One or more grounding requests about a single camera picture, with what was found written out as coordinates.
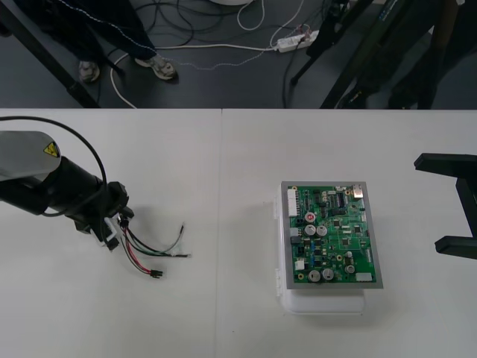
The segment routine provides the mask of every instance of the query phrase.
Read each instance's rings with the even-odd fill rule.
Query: green circuit board
[[[361,186],[289,186],[295,283],[376,282]]]

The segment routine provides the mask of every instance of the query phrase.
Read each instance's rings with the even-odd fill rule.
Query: warning label
[[[48,146],[45,149],[43,149],[43,151],[46,154],[49,154],[55,158],[58,158],[60,156],[60,151],[58,150],[58,147],[55,144],[55,142],[51,142],[50,144],[48,144]]]

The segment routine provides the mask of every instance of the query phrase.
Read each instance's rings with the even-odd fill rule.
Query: black stand
[[[81,84],[61,66],[37,38],[13,15],[0,0],[0,22],[29,52],[66,88],[66,91],[84,108],[100,108]]]
[[[405,14],[408,5],[412,0],[387,0],[383,5],[381,13],[369,30],[367,36],[361,41],[358,49],[351,60],[346,65],[344,71],[335,82],[335,85],[321,105],[322,109],[332,109],[341,99],[341,96],[347,90],[359,70],[366,61],[371,58],[380,45],[386,39],[388,30],[395,20]],[[339,0],[334,0],[330,11],[326,15],[325,21],[321,25],[317,39],[307,50],[306,54],[310,60],[306,65],[291,79],[291,84],[296,85],[298,80],[312,66],[312,64],[330,47],[335,45],[344,32],[356,21],[356,19],[366,10],[373,0],[358,0],[358,2],[347,12],[340,10]]]
[[[477,260],[477,156],[461,154],[421,154],[416,170],[457,178],[461,199],[473,237],[445,236],[435,243],[439,254]]]

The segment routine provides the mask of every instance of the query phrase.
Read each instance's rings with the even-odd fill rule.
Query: red wire
[[[141,263],[139,262],[139,260],[137,259],[136,255],[134,254],[133,252],[133,249],[131,248],[131,245],[129,243],[129,240],[126,240],[126,247],[127,247],[127,251],[129,252],[129,255],[131,256],[131,258],[133,259],[133,261],[137,264],[137,266],[139,266],[141,269],[143,269],[144,271],[146,271],[147,273],[151,273],[151,270],[145,268],[143,265],[141,265]]]

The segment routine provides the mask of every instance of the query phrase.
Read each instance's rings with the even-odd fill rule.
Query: person
[[[384,46],[358,76],[356,85],[338,103],[338,108],[364,109],[367,99],[380,91],[399,68],[406,52],[435,25],[440,0],[413,1],[404,18],[393,29]],[[466,56],[477,51],[477,1],[466,0],[459,7],[454,29],[447,45],[438,80]],[[427,51],[413,69],[392,89],[388,109],[408,109],[416,104],[426,85],[426,70],[432,51]]]
[[[43,32],[79,59],[79,78],[85,84],[99,79],[104,64],[117,69],[93,31],[127,52],[138,65],[151,69],[161,80],[168,81],[177,75],[175,68],[154,50],[129,0],[14,1]]]

